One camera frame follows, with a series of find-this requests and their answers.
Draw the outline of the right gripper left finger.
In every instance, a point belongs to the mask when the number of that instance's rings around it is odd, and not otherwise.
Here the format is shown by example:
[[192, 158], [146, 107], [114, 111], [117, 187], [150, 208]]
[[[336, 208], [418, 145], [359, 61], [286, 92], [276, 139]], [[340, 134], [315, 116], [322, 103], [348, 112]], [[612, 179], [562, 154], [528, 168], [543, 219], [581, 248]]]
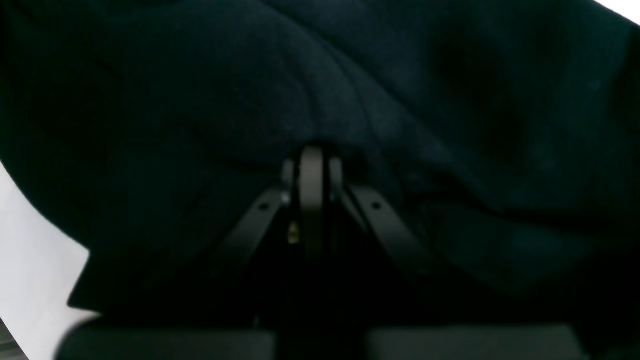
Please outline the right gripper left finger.
[[[306, 146], [298, 158], [287, 159], [279, 184], [268, 187], [222, 240], [208, 249], [202, 271], [211, 289], [230, 294], [258, 252], [279, 213], [293, 207], [305, 191], [322, 195], [325, 155], [320, 146]], [[210, 330], [150, 326], [85, 324], [67, 333], [57, 360], [272, 360], [276, 340], [260, 330]]]

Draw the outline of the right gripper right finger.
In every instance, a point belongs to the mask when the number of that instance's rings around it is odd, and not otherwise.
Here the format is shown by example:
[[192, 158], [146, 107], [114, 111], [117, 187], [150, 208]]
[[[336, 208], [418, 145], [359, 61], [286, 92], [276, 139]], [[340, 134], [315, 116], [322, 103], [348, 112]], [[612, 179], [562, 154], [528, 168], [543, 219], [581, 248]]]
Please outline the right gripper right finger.
[[[338, 157], [327, 162], [327, 182], [332, 203], [342, 205], [410, 287], [426, 296], [434, 256], [393, 207], [372, 187], [347, 182]], [[364, 344], [368, 360], [587, 359], [567, 325], [387, 326], [367, 331]]]

